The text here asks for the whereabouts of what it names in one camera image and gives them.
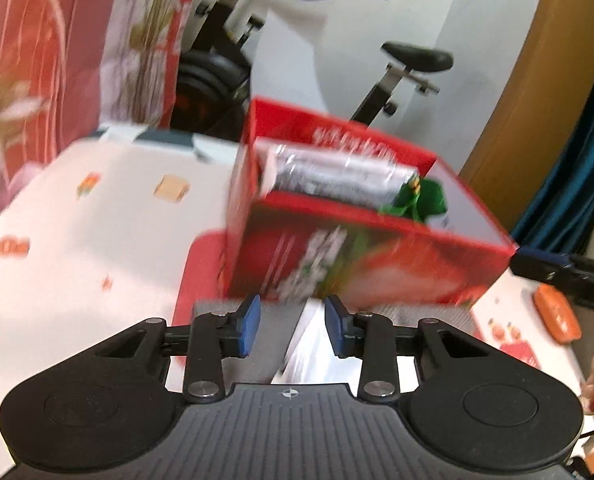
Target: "bike seat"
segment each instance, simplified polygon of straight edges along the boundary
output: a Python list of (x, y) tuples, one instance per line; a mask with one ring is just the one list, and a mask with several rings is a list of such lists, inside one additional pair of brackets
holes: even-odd
[(423, 48), (397, 41), (387, 41), (381, 49), (398, 62), (417, 72), (443, 72), (452, 68), (452, 54), (444, 50)]

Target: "floral curtain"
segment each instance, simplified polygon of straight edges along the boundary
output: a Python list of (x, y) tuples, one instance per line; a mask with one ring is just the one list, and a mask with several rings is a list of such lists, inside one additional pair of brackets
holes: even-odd
[(167, 126), (191, 0), (0, 0), (0, 211), (100, 121)]

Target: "plastic wrapped item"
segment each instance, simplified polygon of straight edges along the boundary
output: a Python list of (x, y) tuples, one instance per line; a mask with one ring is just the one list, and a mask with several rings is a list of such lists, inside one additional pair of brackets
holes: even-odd
[(391, 206), (401, 187), (419, 178), (413, 166), (320, 148), (268, 143), (262, 192), (272, 189), (337, 200), (379, 210)]

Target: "green bow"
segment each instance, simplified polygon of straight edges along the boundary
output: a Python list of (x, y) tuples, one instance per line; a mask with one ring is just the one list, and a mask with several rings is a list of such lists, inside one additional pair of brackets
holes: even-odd
[(382, 214), (401, 216), (415, 222), (426, 223), (429, 216), (448, 211), (442, 185), (429, 178), (414, 178), (401, 186), (392, 205), (379, 209)]

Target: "red gift box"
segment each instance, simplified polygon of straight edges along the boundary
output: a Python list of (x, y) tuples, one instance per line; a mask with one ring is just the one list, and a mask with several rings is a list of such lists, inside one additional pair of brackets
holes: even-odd
[[(257, 138), (320, 146), (419, 168), (448, 205), (427, 225), (314, 196), (259, 196)], [(231, 297), (259, 292), (301, 301), (338, 294), (352, 310), (378, 304), (476, 301), (507, 268), (515, 245), (436, 155), (349, 122), (256, 99), (250, 105), (227, 211), (224, 281)]]

